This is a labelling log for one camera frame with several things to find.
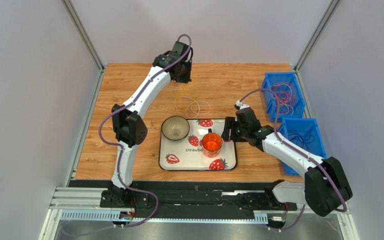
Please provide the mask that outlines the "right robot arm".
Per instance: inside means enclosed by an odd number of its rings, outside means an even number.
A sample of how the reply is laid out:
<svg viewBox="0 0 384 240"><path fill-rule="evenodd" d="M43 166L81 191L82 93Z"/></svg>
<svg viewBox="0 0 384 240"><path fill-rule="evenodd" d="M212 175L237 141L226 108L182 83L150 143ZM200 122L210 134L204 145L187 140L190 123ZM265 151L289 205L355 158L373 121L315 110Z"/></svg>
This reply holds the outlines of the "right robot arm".
<svg viewBox="0 0 384 240"><path fill-rule="evenodd" d="M353 191L342 164L335 157L323 158L292 143L276 127L261 125L247 105L235 117L226 117L221 138L224 141L247 142L291 167L303 182L278 180L267 194L279 203L310 207L321 217L333 211L345 212Z"/></svg>

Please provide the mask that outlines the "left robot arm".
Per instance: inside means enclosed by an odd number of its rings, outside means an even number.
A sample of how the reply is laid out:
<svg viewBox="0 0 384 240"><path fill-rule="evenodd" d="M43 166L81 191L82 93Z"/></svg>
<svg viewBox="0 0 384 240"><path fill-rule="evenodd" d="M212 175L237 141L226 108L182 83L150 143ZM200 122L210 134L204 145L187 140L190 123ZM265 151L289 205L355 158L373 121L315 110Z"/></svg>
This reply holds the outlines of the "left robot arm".
<svg viewBox="0 0 384 240"><path fill-rule="evenodd" d="M139 145L145 140L148 128L145 114L159 92L170 82L191 81L193 49L190 44L176 41L172 50L158 55L144 81L123 105L111 110L112 129L117 143L114 174L108 193L121 202L128 202L132 192L133 166Z"/></svg>

